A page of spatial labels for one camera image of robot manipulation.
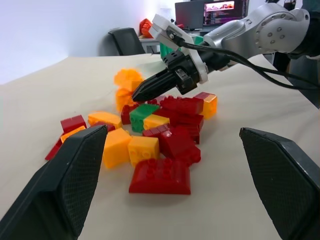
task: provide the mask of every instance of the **chair backrest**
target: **chair backrest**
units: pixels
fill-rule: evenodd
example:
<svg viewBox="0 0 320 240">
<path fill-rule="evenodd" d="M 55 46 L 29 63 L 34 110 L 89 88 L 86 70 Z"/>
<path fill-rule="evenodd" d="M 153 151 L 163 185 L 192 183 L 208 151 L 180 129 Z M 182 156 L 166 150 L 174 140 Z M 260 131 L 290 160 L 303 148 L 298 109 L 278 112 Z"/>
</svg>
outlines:
<svg viewBox="0 0 320 240">
<path fill-rule="evenodd" d="M 115 29 L 109 32 L 121 56 L 145 54 L 145 50 L 131 27 Z"/>
</svg>

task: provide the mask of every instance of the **green lego brick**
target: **green lego brick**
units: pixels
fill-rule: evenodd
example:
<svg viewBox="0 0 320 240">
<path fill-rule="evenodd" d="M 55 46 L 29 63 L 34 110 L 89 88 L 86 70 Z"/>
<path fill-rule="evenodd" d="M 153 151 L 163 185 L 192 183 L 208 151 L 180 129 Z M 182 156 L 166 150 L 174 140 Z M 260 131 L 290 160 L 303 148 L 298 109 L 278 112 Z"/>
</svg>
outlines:
<svg viewBox="0 0 320 240">
<path fill-rule="evenodd" d="M 131 111 L 130 122 L 132 131 L 142 133 L 144 130 L 144 119 L 153 114 L 158 108 L 158 105 L 141 104 L 135 110 Z"/>
</svg>

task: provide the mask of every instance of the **monitor screen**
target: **monitor screen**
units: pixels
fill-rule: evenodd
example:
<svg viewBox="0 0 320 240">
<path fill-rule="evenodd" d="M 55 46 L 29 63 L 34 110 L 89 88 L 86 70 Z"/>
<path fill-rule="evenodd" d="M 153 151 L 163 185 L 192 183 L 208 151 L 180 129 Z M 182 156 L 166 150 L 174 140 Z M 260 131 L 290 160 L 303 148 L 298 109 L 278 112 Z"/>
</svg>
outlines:
<svg viewBox="0 0 320 240">
<path fill-rule="evenodd" d="M 204 4 L 203 26 L 213 27 L 247 16 L 248 0 L 223 0 Z"/>
</svg>

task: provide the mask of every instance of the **white table surface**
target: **white table surface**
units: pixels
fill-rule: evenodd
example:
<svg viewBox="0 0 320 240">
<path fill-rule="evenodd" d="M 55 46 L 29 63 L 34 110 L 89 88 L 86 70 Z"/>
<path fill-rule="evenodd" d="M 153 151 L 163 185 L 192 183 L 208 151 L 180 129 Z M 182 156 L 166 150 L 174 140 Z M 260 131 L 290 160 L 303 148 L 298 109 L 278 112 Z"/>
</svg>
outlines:
<svg viewBox="0 0 320 240">
<path fill-rule="evenodd" d="M 251 61 L 272 67 L 262 55 Z M 62 133 L 60 120 L 116 113 L 113 76 L 121 68 L 136 68 L 147 78 L 164 65 L 150 54 L 69 57 L 0 86 L 0 217 L 45 163 Z M 217 94 L 218 112 L 201 132 L 202 160 L 190 169 L 191 195 L 129 194 L 134 169 L 101 166 L 80 240 L 280 239 L 255 189 L 239 131 L 250 127 L 292 139 L 320 165 L 318 109 L 298 91 L 240 65 L 211 73 L 209 83 L 187 96 L 202 91 Z"/>
</svg>

